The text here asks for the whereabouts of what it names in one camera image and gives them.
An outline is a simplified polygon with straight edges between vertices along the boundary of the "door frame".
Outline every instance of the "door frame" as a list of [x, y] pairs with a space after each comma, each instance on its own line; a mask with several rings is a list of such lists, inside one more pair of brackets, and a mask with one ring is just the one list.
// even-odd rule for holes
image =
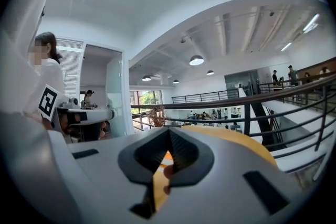
[[[57, 36], [57, 38], [65, 38], [65, 39], [73, 39], [73, 38], [69, 38], [69, 37], [62, 37], [62, 36]], [[80, 61], [79, 61], [79, 66], [78, 66], [78, 83], [77, 83], [77, 93], [78, 93], [78, 100], [79, 100], [79, 92], [80, 92], [80, 77], [81, 77], [81, 71], [82, 71], [82, 64], [83, 64], [83, 57], [84, 57], [84, 53], [85, 53], [85, 49], [86, 46], [94, 46], [94, 47], [98, 47], [98, 48], [102, 48], [102, 49], [108, 49], [108, 50], [113, 50], [116, 52], [120, 52], [122, 53], [121, 56], [121, 99], [122, 99], [122, 112], [124, 115], [124, 124], [125, 124], [125, 135], [129, 135], [129, 134], [134, 134], [134, 128], [133, 128], [133, 123], [132, 123], [132, 115], [131, 115], [131, 101], [130, 101], [130, 96], [129, 96], [129, 92], [130, 92], [130, 83], [129, 83], [129, 63], [128, 60], [126, 60], [126, 56], [125, 56], [125, 50], [124, 49], [120, 49], [120, 48], [116, 48], [113, 46], [108, 46], [105, 44], [101, 44], [98, 42], [93, 42], [93, 41], [87, 41], [84, 39], [78, 39], [76, 38], [75, 40], [77, 41], [82, 41], [84, 43], [83, 45], [83, 50], [81, 52], [81, 56], [80, 56]]]

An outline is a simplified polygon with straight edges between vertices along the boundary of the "louvered panel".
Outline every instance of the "louvered panel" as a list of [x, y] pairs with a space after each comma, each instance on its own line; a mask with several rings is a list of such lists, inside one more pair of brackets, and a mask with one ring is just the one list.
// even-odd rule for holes
[[79, 79], [77, 76], [81, 53], [71, 50], [57, 50], [57, 52], [63, 56], [60, 62], [61, 69], [65, 72], [65, 95], [69, 98], [78, 98], [77, 84]]
[[77, 77], [65, 76], [65, 95], [69, 98], [77, 97]]
[[60, 60], [61, 68], [68, 75], [77, 76], [79, 68], [80, 53], [76, 51], [58, 50], [63, 58]]
[[75, 48], [75, 49], [82, 49], [83, 48], [83, 42], [72, 40], [72, 39], [65, 39], [65, 38], [56, 38], [57, 45], [68, 47], [68, 48]]

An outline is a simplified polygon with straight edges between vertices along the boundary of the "white shirt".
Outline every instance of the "white shirt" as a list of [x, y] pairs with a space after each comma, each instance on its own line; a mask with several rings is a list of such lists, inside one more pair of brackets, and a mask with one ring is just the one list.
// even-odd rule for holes
[[[327, 70], [325, 71], [325, 73], [330, 73], [329, 69], [327, 69]], [[323, 71], [321, 70], [321, 71], [320, 71], [320, 75], [322, 75], [322, 74], [324, 74], [324, 73], [323, 73]], [[319, 78], [319, 80], [320, 80], [320, 79], [325, 79], [325, 78]]]
[[11, 0], [0, 22], [0, 110], [4, 112], [22, 112], [39, 83], [27, 55], [45, 2]]
[[24, 108], [25, 112], [34, 113], [37, 111], [41, 96], [46, 85], [54, 88], [56, 91], [65, 94], [63, 72], [60, 64], [53, 59], [42, 61], [42, 65], [36, 70], [38, 82], [35, 84], [33, 93], [28, 99]]

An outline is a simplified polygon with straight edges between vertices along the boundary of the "sign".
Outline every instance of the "sign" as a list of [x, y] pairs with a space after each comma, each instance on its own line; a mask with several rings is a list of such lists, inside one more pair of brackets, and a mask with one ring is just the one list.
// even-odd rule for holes
[[52, 121], [55, 107], [58, 105], [59, 92], [46, 85], [38, 105], [38, 110], [43, 118]]

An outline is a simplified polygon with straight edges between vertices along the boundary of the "curved ceiling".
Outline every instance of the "curved ceiling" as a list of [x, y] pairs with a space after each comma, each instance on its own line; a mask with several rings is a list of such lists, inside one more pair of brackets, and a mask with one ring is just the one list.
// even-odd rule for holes
[[[164, 46], [170, 47], [170, 51], [173, 49], [173, 54], [182, 59], [180, 65], [174, 65], [183, 67], [184, 60], [192, 50], [202, 53], [208, 59], [232, 55], [242, 50], [254, 52], [259, 50], [261, 45], [261, 51], [278, 50], [285, 40], [289, 39], [287, 35], [290, 35], [290, 31], [297, 27], [295, 23], [299, 24], [295, 12], [292, 12], [294, 7], [297, 6], [303, 12], [306, 10], [305, 16], [308, 16], [309, 1], [313, 0], [306, 0], [306, 6], [303, 7], [302, 0], [297, 3], [296, 0], [48, 0], [45, 21], [48, 20], [49, 28], [57, 26], [59, 35], [73, 38], [80, 38], [81, 33], [87, 32], [85, 29], [90, 24], [94, 25], [88, 39], [101, 40], [100, 42], [105, 44], [113, 43], [114, 47], [124, 49], [127, 58], [131, 60], [131, 67], [147, 55], [157, 53], [157, 50], [161, 51], [160, 62], [169, 62], [168, 59], [172, 57], [164, 54], [164, 51], [168, 50]], [[267, 9], [276, 9], [279, 13], [267, 20], [261, 20]], [[55, 17], [58, 20], [53, 25], [50, 22]], [[278, 20], [283, 20], [284, 23], [275, 35], [268, 26], [275, 23], [279, 25]], [[73, 25], [76, 21], [80, 23], [73, 26], [75, 31], [62, 27], [69, 25], [67, 22]], [[209, 27], [207, 31], [197, 31], [197, 27], [204, 28], [203, 24], [216, 22], [222, 23]], [[104, 29], [104, 39], [101, 38], [100, 27]], [[216, 37], [223, 33], [225, 39]], [[268, 33], [273, 34], [264, 40], [264, 35]], [[181, 39], [183, 36], [191, 36], [193, 42], [187, 49], [183, 47], [185, 51], [179, 51], [171, 42], [176, 43], [172, 40]], [[216, 45], [208, 50], [207, 46], [210, 43]], [[178, 72], [168, 65], [166, 69], [171, 73]]]
[[[206, 68], [221, 74], [238, 72], [244, 55], [286, 55], [287, 51], [281, 49], [289, 42], [294, 47], [296, 42], [309, 39], [320, 28], [332, 24], [328, 6], [316, 0], [236, 0], [231, 4], [230, 12], [181, 32], [134, 64], [130, 68], [131, 85], [142, 84], [139, 78], [145, 74], [183, 81], [191, 74], [194, 78], [205, 77]], [[316, 13], [320, 14], [319, 26], [303, 34], [303, 28]], [[193, 55], [205, 59], [205, 69], [188, 64]]]

